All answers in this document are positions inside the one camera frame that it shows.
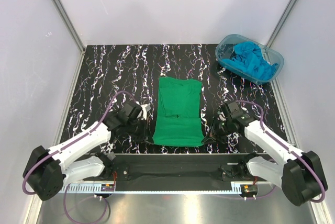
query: wall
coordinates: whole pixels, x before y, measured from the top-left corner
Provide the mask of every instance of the wall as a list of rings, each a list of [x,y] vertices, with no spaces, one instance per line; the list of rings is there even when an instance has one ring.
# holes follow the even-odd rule
[[[21,223],[22,173],[33,148],[53,144],[80,53],[51,0],[0,0],[2,223]]]
[[[289,0],[62,0],[85,44],[266,43]]]
[[[273,48],[285,58],[278,76],[305,151],[321,158],[329,190],[326,203],[335,219],[334,170],[334,0],[299,0]]]

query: folded green cloth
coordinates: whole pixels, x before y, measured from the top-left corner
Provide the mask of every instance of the folded green cloth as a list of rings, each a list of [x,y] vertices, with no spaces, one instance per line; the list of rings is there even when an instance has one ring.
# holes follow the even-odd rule
[[[193,79],[159,79],[155,144],[173,147],[203,145],[199,117],[201,87],[201,82]]]

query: reflective floor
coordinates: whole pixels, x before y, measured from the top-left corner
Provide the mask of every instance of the reflective floor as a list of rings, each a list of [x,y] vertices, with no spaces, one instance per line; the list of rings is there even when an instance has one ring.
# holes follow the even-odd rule
[[[260,188],[259,195],[270,190],[268,185]],[[64,214],[63,194],[42,205],[37,223],[71,223]],[[95,221],[104,210],[104,203],[91,198],[79,203],[88,195],[68,194],[66,205],[76,221]],[[224,223],[224,224],[310,224],[316,223],[309,204],[292,205],[277,189],[267,198],[244,201],[223,199],[218,195],[111,195],[108,210],[100,223]]]

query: marble pattern table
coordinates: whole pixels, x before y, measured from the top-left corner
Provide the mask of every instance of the marble pattern table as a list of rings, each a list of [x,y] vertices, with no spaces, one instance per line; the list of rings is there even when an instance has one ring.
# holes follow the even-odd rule
[[[215,44],[87,46],[61,141],[75,136],[99,120],[111,97],[121,90],[132,93],[142,104],[152,105],[149,125],[154,133],[160,76],[202,82],[200,116],[204,134],[208,132],[221,103],[248,100],[264,108],[264,122],[286,139],[271,85],[255,85],[220,67],[215,58],[215,47]],[[128,100],[126,95],[120,95],[113,108]],[[260,116],[255,106],[245,105],[244,108]],[[122,138],[111,141],[106,147],[97,148],[99,150],[115,153],[262,152],[238,134],[230,135],[227,144],[207,144],[195,148],[135,144],[131,138]]]

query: blue cloth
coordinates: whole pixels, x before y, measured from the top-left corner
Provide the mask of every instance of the blue cloth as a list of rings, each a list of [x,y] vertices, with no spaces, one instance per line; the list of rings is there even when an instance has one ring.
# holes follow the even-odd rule
[[[263,59],[261,48],[253,42],[243,42],[234,46],[236,56],[223,59],[230,66],[256,79],[269,80],[276,72],[277,63],[270,65]]]

